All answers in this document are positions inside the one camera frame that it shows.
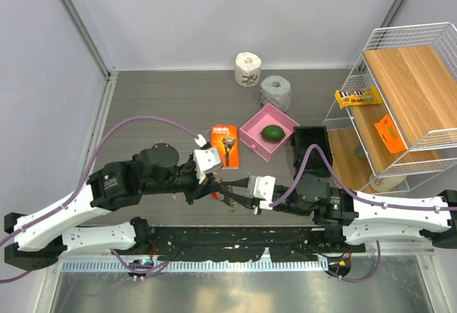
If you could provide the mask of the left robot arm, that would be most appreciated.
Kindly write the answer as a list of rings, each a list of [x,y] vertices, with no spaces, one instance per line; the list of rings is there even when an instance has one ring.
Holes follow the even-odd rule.
[[[93,173],[79,191],[34,214],[7,214],[6,233],[13,242],[4,249],[4,261],[25,271],[57,263],[70,254],[94,254],[111,249],[119,254],[146,254],[155,241],[153,227],[142,218],[105,227],[84,222],[124,207],[137,205],[142,196],[183,193],[191,204],[216,191],[213,171],[222,167],[212,146],[194,150],[187,162],[179,153],[159,143],[132,159],[111,162]]]

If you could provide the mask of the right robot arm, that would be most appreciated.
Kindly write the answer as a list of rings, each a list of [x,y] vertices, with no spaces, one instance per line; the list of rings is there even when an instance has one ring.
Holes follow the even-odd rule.
[[[346,245],[426,239],[437,248],[456,248],[454,190],[422,199],[384,197],[345,191],[305,174],[294,189],[272,185],[270,177],[248,177],[222,183],[219,193],[227,205],[255,214],[269,210],[311,217],[324,229],[323,243],[333,252]]]

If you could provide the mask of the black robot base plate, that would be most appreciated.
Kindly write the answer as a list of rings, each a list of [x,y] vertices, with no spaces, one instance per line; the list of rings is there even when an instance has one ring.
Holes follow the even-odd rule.
[[[257,262],[265,251],[272,262],[292,262],[365,250],[364,244],[347,244],[340,231],[317,227],[153,227],[140,232],[132,248],[117,252],[152,254],[160,261],[235,263]]]

